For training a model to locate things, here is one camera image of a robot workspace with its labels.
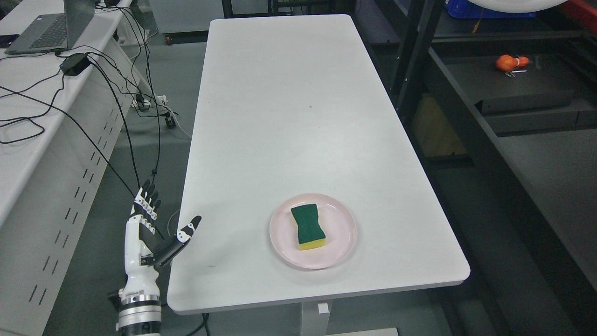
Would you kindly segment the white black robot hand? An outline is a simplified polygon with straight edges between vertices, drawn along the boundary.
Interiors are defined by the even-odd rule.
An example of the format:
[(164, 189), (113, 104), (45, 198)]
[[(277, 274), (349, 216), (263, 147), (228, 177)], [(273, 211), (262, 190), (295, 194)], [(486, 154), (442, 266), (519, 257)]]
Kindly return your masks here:
[(140, 301), (143, 296), (151, 300), (158, 299), (160, 290), (156, 279), (159, 269), (170, 263), (190, 243), (202, 221), (201, 216), (195, 216), (174, 235), (160, 238), (155, 225), (157, 208), (161, 204), (158, 195), (155, 185), (147, 180), (133, 200), (125, 225), (126, 285), (118, 294), (122, 303)]

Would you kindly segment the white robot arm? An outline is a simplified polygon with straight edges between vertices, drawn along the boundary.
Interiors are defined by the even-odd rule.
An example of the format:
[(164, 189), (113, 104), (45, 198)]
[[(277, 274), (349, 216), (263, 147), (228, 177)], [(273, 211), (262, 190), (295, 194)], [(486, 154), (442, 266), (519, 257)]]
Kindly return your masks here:
[(162, 306), (160, 296), (136, 294), (121, 299), (123, 289), (107, 296), (118, 312), (116, 331), (119, 336), (160, 336)]

